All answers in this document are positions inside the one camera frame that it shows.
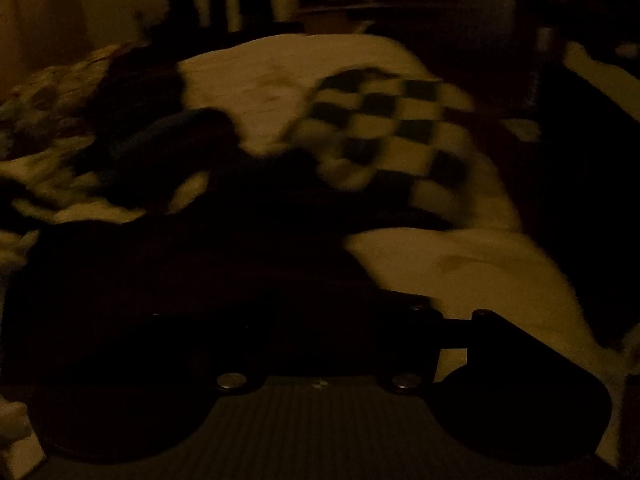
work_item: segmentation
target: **pillow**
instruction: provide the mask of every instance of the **pillow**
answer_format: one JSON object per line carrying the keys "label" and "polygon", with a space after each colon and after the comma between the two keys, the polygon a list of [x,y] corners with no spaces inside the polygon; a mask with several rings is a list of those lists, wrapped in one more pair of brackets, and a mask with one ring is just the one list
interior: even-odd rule
{"label": "pillow", "polygon": [[323,79],[284,141],[310,151],[335,189],[465,221],[462,189],[474,152],[469,132],[443,117],[447,85],[356,68]]}

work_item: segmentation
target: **checkered blanket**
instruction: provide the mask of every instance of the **checkered blanket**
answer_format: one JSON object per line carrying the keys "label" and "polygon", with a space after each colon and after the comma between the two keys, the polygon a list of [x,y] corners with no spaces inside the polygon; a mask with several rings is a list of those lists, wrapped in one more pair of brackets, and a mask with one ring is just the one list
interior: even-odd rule
{"label": "checkered blanket", "polygon": [[473,144],[467,130],[443,120],[446,87],[378,68],[340,72],[312,91],[284,140],[309,150],[335,189],[460,225]]}

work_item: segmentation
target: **metal screw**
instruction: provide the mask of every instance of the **metal screw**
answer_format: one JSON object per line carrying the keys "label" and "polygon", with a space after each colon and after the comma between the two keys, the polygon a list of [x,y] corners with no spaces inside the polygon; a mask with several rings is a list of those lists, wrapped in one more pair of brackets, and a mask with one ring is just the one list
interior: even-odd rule
{"label": "metal screw", "polygon": [[242,374],[230,373],[218,376],[218,386],[225,390],[235,390],[246,384],[246,377]]}

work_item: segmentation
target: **white bedsheet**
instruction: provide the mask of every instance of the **white bedsheet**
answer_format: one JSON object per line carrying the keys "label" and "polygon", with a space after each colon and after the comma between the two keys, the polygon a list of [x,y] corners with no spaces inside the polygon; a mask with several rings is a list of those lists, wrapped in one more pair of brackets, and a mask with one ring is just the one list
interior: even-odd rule
{"label": "white bedsheet", "polygon": [[[271,36],[192,57],[179,69],[187,85],[185,105],[224,110],[237,125],[243,147],[260,155],[280,149],[280,134],[302,112],[306,95],[319,80],[354,66],[430,76],[399,43],[364,34]],[[440,99],[452,108],[474,109],[473,99],[453,85],[444,87]],[[519,230],[516,209],[495,166],[479,153],[469,193],[468,226]]]}
{"label": "white bedsheet", "polygon": [[[617,464],[622,356],[596,343],[564,276],[528,237],[494,229],[398,228],[355,235],[347,248],[380,287],[430,296],[448,318],[493,310],[599,378],[613,413],[598,455]],[[465,362],[465,351],[443,351],[436,380]]]}

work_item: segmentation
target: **ribbed surface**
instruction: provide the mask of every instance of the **ribbed surface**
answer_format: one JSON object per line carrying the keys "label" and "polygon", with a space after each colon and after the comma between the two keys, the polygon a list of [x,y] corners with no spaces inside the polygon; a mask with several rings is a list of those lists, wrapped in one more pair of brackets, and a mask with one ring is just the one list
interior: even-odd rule
{"label": "ribbed surface", "polygon": [[159,456],[122,465],[51,457],[30,480],[392,480],[616,478],[598,460],[507,465],[465,449],[419,399],[370,378],[271,378],[254,394],[219,400],[200,429]]}

